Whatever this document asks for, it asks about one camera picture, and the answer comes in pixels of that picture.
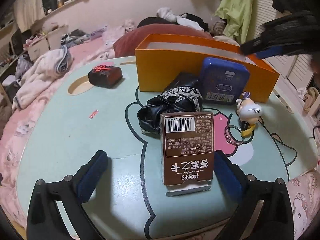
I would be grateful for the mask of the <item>cartoon figure keychain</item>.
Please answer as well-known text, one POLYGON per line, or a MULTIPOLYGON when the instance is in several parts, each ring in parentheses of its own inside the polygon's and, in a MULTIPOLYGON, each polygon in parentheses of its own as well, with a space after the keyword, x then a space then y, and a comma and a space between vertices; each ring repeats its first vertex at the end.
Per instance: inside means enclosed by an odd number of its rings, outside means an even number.
POLYGON ((253 135, 255 127, 263 114, 262 107, 251 99, 250 92, 244 91, 241 96, 242 98, 236 100, 236 114, 239 118, 240 126, 228 124, 224 129, 225 139, 235 146, 242 145, 246 138, 250 138, 253 135), (240 133, 240 140, 233 137, 231 129, 240 133))

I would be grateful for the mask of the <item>brown card box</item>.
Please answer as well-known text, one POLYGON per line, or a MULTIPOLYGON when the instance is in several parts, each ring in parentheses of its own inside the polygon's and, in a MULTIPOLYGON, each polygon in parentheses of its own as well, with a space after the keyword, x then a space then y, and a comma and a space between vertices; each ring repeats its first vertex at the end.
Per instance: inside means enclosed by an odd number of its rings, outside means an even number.
POLYGON ((214 114, 165 113, 160 124, 166 195, 209 190, 214 174, 214 114))

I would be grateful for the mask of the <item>green hanging cloth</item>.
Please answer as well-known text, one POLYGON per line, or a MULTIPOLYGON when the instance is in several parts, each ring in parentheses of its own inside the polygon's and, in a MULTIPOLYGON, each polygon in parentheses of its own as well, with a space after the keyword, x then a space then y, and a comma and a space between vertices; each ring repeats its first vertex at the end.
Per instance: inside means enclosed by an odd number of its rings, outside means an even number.
POLYGON ((251 21, 253 0, 221 0, 215 16, 227 22, 223 35, 239 44, 246 42, 251 21))

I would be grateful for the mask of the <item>blue tin box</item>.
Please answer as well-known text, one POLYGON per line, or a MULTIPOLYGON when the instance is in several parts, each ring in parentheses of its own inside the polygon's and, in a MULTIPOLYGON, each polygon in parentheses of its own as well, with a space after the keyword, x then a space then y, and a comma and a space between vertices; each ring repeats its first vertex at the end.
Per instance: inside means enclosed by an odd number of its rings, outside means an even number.
POLYGON ((250 73, 243 64, 207 57, 200 72, 203 99, 233 105, 240 98, 249 77, 250 73))

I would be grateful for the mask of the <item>small red hair clip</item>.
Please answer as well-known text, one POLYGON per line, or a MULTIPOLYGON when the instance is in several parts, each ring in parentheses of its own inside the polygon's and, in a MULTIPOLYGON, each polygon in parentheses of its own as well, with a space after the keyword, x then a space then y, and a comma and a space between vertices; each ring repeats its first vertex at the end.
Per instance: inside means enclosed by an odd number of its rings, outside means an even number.
POLYGON ((99 110, 95 110, 95 111, 89 116, 89 119, 92 119, 98 112, 99 112, 99 110))

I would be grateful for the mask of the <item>white clothes pile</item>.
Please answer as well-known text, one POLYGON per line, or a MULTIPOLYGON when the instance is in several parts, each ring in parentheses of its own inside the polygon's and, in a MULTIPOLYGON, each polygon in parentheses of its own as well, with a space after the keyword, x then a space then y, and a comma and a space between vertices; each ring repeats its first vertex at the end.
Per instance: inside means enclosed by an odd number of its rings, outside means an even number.
POLYGON ((179 25, 193 28, 199 31, 204 31, 200 25, 192 20, 189 20, 185 17, 175 15, 169 7, 162 7, 157 10, 157 17, 162 18, 170 23, 178 23, 179 25))

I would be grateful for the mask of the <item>orange cardboard box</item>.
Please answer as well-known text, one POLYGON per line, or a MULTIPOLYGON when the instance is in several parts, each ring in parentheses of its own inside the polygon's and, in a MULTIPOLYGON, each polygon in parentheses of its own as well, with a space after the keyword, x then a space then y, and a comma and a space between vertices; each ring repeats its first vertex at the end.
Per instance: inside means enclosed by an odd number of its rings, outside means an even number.
POLYGON ((200 37, 150 34, 135 49, 137 76, 143 92, 162 92, 181 72, 199 75, 207 57, 243 64, 250 73, 245 90, 265 103, 279 73, 255 55, 245 56, 239 46, 200 37))

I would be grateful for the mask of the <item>white fluffy blanket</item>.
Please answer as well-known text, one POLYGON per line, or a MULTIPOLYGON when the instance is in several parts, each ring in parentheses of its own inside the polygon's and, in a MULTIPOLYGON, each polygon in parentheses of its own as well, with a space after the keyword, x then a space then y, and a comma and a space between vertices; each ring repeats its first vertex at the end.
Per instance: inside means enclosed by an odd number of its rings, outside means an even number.
POLYGON ((41 55, 20 80, 20 89, 12 101, 12 110, 27 108, 42 92, 70 69, 73 58, 66 46, 41 55))

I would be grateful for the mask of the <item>dark brown wrapped block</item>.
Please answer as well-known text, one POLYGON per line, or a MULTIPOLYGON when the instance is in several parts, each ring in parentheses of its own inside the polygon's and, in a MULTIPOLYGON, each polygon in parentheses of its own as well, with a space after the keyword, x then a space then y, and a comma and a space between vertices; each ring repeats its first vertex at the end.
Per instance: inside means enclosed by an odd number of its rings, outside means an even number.
POLYGON ((122 78, 120 67, 106 64, 98 65, 88 73, 89 83, 101 88, 113 88, 122 78))

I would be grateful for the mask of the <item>red maroon pillow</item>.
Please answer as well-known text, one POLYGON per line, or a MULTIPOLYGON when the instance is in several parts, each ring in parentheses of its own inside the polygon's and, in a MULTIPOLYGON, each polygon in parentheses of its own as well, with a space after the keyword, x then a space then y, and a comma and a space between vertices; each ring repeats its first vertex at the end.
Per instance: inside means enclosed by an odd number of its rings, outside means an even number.
POLYGON ((150 24, 130 31, 119 38, 113 44, 115 57, 134 56, 135 49, 150 34, 172 34, 213 39, 208 33, 182 25, 150 24))

